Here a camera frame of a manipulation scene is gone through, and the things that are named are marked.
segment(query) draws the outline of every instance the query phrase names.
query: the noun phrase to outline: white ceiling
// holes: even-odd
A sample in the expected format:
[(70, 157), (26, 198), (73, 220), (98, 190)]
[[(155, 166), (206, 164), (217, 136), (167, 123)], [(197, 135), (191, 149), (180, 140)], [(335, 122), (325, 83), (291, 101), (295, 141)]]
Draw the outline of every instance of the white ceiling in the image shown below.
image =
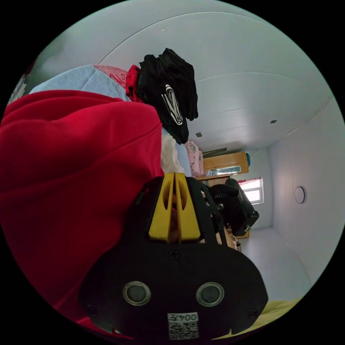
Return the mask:
[(129, 69), (166, 47), (194, 66), (199, 117), (188, 127), (203, 151), (267, 147), (331, 95), (315, 65), (282, 32), (213, 0), (131, 0), (101, 10), (42, 52), (29, 83), (87, 64)]

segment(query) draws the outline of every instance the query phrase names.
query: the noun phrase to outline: light blue cloth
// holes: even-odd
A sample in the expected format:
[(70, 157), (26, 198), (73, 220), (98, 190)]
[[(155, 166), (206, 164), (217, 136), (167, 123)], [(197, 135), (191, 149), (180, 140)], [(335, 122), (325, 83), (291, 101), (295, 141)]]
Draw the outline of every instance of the light blue cloth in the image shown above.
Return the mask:
[(47, 90), (87, 91), (130, 101), (123, 87), (93, 65), (81, 66), (61, 73), (37, 85), (30, 93)]
[[(162, 128), (162, 134), (169, 134), (164, 128)], [(186, 177), (192, 177), (192, 171), (190, 170), (190, 164), (188, 159), (187, 149), (183, 144), (176, 143), (177, 160), (180, 166), (184, 169)]]

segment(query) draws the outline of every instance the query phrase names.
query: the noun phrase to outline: window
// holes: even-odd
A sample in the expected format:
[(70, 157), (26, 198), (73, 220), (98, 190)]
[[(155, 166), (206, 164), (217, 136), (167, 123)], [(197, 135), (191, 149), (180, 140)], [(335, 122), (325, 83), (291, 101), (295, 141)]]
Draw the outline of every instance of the window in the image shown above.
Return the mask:
[(238, 181), (252, 205), (263, 203), (263, 181), (262, 178)]

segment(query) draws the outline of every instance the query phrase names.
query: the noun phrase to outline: wooden cabinet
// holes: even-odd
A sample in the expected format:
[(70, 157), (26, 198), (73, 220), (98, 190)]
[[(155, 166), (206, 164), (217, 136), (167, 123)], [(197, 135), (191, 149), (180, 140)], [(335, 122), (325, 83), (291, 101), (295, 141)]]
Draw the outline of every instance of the wooden cabinet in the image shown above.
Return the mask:
[(228, 177), (233, 174), (246, 174), (249, 172), (245, 152), (230, 153), (227, 155), (205, 158), (204, 171), (217, 170), (216, 175), (200, 176), (198, 180), (208, 180)]

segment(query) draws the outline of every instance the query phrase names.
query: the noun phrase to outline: pink floral cloth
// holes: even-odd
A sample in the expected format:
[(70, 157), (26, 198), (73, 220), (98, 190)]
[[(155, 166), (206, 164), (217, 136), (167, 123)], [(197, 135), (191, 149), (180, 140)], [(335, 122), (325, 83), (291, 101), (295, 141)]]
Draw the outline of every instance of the pink floral cloth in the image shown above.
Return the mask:
[(187, 149), (192, 176), (202, 176), (204, 173), (204, 158), (202, 152), (192, 140), (188, 140), (184, 145)]
[(103, 66), (103, 65), (93, 65), (101, 72), (105, 73), (109, 78), (116, 81), (124, 89), (126, 88), (126, 77), (128, 71), (124, 69), (113, 67), (113, 66)]

